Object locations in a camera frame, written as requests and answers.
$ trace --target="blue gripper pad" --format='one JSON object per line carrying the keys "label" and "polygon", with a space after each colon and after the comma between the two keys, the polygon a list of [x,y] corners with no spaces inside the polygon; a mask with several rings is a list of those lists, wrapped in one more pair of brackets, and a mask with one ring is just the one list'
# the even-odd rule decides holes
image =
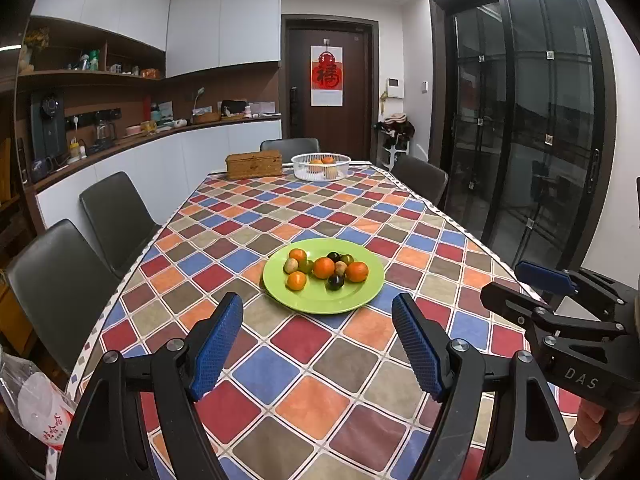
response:
{"label": "blue gripper pad", "polygon": [[547,269],[531,262],[520,262],[515,268],[516,278],[527,285],[560,296],[574,296],[577,285],[559,270]]}
{"label": "blue gripper pad", "polygon": [[393,300],[391,317],[418,384],[434,400],[442,402],[446,391],[440,383],[440,361],[400,295]]}
{"label": "blue gripper pad", "polygon": [[242,326],[243,313],[242,299],[234,294],[196,357],[190,386],[190,393],[195,400],[200,400],[216,385],[226,357]]}

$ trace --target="brown door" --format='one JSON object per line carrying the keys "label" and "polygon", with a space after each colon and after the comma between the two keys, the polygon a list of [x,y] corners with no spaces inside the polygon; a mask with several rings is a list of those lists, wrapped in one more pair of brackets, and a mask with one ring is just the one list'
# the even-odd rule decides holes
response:
{"label": "brown door", "polygon": [[[326,152],[369,160],[371,142],[371,38],[356,24],[352,30],[287,28],[289,137],[315,137]],[[311,106],[311,46],[342,47],[342,106]]]}

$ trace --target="human hand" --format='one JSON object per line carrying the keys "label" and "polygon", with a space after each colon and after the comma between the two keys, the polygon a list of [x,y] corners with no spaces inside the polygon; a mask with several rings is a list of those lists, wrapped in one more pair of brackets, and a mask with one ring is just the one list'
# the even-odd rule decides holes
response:
{"label": "human hand", "polygon": [[[602,406],[582,399],[578,408],[578,419],[575,423],[574,436],[582,447],[589,447],[600,436],[602,428],[600,420],[605,413]],[[618,414],[618,423],[623,426],[631,426],[640,416],[640,406]]]}

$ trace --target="red chinese character poster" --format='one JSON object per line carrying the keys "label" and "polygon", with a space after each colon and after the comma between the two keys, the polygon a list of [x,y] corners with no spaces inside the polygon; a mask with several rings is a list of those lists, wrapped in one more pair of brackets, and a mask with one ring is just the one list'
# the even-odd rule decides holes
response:
{"label": "red chinese character poster", "polygon": [[342,106],[341,46],[311,46],[311,105]]}

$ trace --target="wicker box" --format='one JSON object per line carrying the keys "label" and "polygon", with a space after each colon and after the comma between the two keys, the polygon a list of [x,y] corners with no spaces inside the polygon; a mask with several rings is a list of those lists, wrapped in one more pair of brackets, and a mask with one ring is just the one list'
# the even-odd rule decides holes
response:
{"label": "wicker box", "polygon": [[282,174],[282,156],[278,150],[234,153],[226,159],[226,177],[230,180]]}

